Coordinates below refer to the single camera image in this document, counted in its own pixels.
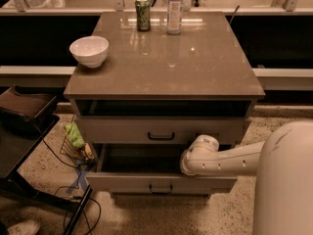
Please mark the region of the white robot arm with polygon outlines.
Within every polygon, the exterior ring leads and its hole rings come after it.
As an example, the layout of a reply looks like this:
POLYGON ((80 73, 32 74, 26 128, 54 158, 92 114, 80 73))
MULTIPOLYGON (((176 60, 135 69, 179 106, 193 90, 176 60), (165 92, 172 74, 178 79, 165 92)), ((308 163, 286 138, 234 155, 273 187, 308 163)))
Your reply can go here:
POLYGON ((313 121, 287 123, 264 142, 219 152, 199 136, 181 156, 187 175, 256 176, 252 235, 313 235, 313 121))

